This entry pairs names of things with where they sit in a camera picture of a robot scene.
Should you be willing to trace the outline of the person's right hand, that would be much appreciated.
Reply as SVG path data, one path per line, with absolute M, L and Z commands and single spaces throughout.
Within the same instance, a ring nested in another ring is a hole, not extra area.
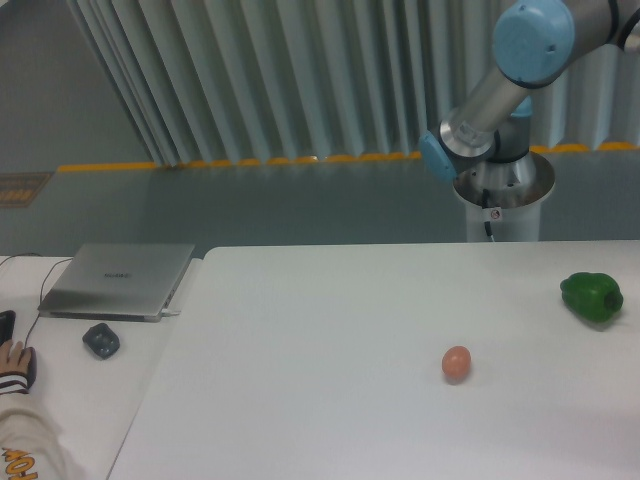
M 0 373 L 28 375 L 32 352 L 21 341 L 5 341 L 0 347 Z

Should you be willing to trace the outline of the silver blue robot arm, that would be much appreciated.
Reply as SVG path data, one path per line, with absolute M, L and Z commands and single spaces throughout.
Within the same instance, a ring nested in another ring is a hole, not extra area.
M 467 99 L 419 140 L 427 168 L 447 182 L 498 150 L 496 132 L 530 92 L 604 46 L 639 51 L 637 1 L 517 1 L 496 22 L 494 66 Z

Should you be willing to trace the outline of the cream sleeved forearm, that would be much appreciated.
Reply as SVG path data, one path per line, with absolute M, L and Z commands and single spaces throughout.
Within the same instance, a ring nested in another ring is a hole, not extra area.
M 1 478 L 74 479 L 53 421 L 16 369 L 1 374 Z

